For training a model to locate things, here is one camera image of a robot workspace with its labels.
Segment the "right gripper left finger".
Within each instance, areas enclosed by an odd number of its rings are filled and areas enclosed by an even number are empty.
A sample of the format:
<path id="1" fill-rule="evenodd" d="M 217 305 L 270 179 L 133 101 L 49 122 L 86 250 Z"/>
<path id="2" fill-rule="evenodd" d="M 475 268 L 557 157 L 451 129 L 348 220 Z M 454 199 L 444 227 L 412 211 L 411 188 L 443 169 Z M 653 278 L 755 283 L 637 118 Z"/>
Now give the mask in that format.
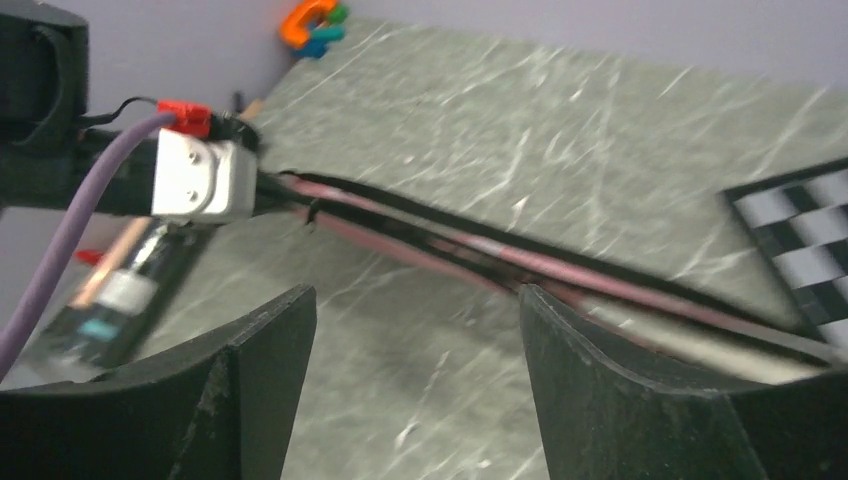
<path id="1" fill-rule="evenodd" d="M 317 325 L 299 285 L 85 383 L 1 394 L 5 479 L 277 479 Z"/>

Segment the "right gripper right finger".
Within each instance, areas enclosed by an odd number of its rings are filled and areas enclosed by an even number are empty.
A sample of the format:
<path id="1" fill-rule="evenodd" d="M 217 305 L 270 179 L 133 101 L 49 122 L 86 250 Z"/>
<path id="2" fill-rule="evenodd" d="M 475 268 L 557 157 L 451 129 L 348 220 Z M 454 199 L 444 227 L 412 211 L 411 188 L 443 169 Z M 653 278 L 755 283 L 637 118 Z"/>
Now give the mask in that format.
<path id="1" fill-rule="evenodd" d="M 674 360 L 536 286 L 520 327 L 553 479 L 843 479 L 847 375 L 776 386 Z"/>

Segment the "pink racket bag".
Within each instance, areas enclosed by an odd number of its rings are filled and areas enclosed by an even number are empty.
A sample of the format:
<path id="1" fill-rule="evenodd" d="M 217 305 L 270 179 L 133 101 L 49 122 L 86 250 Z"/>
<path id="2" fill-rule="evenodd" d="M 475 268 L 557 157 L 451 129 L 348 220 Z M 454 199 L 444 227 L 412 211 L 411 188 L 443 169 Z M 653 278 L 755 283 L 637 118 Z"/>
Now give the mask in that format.
<path id="1" fill-rule="evenodd" d="M 287 210 L 399 261 L 516 294 L 533 284 L 577 316 L 648 351 L 781 384 L 845 370 L 847 352 L 712 295 L 513 234 L 371 185 L 260 173 L 259 213 Z"/>

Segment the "black shuttlecock tube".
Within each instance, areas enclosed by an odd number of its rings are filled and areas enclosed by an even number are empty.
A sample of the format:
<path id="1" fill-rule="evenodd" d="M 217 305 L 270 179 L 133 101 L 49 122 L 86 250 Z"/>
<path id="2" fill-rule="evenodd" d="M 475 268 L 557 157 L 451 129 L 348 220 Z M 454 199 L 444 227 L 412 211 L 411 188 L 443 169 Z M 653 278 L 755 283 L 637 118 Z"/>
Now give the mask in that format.
<path id="1" fill-rule="evenodd" d="M 98 369 L 127 363 L 214 233 L 210 226 L 152 219 L 93 303 L 85 309 L 67 304 L 34 341 L 31 355 L 45 363 Z"/>

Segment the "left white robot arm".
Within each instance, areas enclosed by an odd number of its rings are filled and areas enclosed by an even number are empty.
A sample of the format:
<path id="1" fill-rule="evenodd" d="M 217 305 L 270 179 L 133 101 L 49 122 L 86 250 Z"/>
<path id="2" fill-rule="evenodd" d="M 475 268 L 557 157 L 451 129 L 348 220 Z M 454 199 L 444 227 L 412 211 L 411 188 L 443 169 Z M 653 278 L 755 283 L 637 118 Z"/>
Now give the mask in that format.
<path id="1" fill-rule="evenodd" d="M 1 204 L 66 209 L 115 113 L 88 116 L 89 24 L 38 1 L 1 4 Z"/>

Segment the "red clamp knob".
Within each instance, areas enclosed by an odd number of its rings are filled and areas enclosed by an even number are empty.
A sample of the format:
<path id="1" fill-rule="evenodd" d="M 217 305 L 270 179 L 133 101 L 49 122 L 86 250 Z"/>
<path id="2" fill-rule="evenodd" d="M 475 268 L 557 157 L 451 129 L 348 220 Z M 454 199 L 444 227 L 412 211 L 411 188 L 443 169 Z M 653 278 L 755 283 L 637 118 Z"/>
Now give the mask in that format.
<path id="1" fill-rule="evenodd" d="M 78 263 L 82 265 L 95 266 L 100 262 L 103 255 L 103 251 L 96 249 L 85 249 L 76 251 L 74 253 L 74 258 Z"/>

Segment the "black white chessboard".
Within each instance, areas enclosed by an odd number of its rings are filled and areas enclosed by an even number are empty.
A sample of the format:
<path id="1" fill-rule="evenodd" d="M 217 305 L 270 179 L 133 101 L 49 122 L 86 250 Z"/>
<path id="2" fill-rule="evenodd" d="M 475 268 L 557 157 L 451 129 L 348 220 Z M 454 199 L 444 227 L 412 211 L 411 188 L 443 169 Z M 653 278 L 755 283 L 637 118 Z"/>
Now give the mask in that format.
<path id="1" fill-rule="evenodd" d="M 814 339 L 847 347 L 847 160 L 722 191 Z"/>

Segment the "small wooden brush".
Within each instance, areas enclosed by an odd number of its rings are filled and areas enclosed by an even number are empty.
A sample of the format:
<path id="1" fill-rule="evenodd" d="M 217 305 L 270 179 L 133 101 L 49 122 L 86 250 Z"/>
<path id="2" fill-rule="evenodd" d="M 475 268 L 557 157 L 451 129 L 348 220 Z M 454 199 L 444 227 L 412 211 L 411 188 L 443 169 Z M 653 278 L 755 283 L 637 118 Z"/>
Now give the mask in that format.
<path id="1" fill-rule="evenodd" d="M 233 114 L 241 120 L 254 120 L 261 112 L 263 106 L 264 100 L 262 98 L 248 101 L 245 94 L 241 91 L 236 91 L 232 95 Z"/>

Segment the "orange C toy block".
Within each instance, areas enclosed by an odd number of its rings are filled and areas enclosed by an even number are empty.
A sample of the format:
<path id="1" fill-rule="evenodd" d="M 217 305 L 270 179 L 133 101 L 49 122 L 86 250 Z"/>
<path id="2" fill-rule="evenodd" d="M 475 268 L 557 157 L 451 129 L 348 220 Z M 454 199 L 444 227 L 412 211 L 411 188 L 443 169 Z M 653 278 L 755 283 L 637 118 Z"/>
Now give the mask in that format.
<path id="1" fill-rule="evenodd" d="M 289 47 L 304 47 L 315 28 L 329 26 L 330 13 L 338 6 L 337 0 L 301 1 L 279 25 L 279 38 Z"/>

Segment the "blue green toy blocks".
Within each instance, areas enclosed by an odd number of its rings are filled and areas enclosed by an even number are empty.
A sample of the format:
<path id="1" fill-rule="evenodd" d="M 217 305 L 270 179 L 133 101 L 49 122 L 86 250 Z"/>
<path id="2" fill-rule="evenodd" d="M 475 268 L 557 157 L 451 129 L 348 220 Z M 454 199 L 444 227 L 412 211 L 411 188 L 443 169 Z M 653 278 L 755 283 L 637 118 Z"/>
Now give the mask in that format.
<path id="1" fill-rule="evenodd" d="M 341 1 L 338 2 L 339 6 L 330 13 L 328 18 L 329 26 L 315 28 L 312 31 L 312 38 L 302 48 L 295 49 L 288 46 L 295 57 L 320 59 L 327 53 L 331 43 L 344 38 L 346 30 L 343 23 L 349 16 L 349 9 Z"/>

